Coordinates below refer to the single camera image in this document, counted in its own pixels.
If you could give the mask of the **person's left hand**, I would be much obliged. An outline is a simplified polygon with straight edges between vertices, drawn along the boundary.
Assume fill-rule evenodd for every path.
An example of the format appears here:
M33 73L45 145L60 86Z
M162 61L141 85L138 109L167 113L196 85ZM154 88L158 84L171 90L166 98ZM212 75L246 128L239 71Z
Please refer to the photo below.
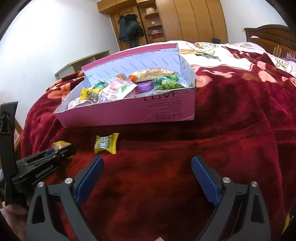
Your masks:
M19 204L2 202L1 214L19 240L25 240L28 211Z

